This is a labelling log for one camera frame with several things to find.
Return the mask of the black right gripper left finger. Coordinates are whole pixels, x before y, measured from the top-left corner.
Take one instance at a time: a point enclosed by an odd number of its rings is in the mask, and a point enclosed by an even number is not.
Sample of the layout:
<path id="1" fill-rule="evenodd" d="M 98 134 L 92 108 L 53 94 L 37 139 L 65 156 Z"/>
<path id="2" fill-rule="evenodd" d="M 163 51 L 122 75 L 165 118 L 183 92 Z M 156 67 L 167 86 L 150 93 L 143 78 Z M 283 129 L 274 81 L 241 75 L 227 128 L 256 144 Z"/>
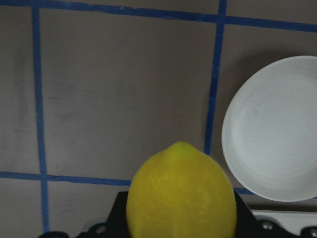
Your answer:
<path id="1" fill-rule="evenodd" d="M 106 222 L 107 238 L 129 238 L 126 220 L 128 191 L 119 192 Z"/>

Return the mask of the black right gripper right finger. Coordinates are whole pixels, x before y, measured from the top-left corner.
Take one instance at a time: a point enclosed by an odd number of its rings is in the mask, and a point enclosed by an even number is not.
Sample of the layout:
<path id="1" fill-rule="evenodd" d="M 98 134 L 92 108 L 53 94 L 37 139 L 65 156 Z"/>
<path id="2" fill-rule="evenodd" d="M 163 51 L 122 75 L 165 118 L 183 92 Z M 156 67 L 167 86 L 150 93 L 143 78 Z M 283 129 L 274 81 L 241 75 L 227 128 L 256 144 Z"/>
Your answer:
<path id="1" fill-rule="evenodd" d="M 237 192 L 234 192 L 236 207 L 237 207 L 237 238 L 256 238 L 258 223 L 253 213 L 240 197 Z"/>

